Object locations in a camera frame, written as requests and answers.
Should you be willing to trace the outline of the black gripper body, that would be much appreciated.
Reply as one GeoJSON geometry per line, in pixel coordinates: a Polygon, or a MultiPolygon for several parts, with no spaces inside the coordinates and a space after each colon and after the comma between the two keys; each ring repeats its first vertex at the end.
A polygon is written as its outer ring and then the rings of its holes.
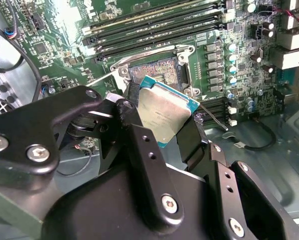
{"type": "Polygon", "coordinates": [[[184,220],[161,235],[144,222],[126,164],[116,166],[62,196],[45,218],[42,240],[212,240],[203,179],[167,166],[184,207],[184,220]]]}

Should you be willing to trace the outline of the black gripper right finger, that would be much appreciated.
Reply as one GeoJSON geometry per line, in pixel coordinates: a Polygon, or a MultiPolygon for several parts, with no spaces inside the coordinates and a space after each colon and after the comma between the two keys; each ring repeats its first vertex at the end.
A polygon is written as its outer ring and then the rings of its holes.
{"type": "Polygon", "coordinates": [[[299,226],[244,162],[227,164],[191,116],[176,135],[186,172],[205,180],[209,229],[216,240],[299,240],[299,226]]]}

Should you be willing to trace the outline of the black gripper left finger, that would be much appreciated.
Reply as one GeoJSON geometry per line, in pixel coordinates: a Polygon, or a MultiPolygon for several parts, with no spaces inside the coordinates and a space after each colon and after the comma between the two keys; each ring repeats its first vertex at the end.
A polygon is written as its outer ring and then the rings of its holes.
{"type": "Polygon", "coordinates": [[[104,103],[93,89],[77,86],[0,114],[0,187],[45,192],[60,162],[69,125],[94,111],[94,138],[113,144],[131,166],[145,222],[154,230],[175,230],[184,208],[153,132],[142,125],[136,106],[125,98],[104,103]]]}

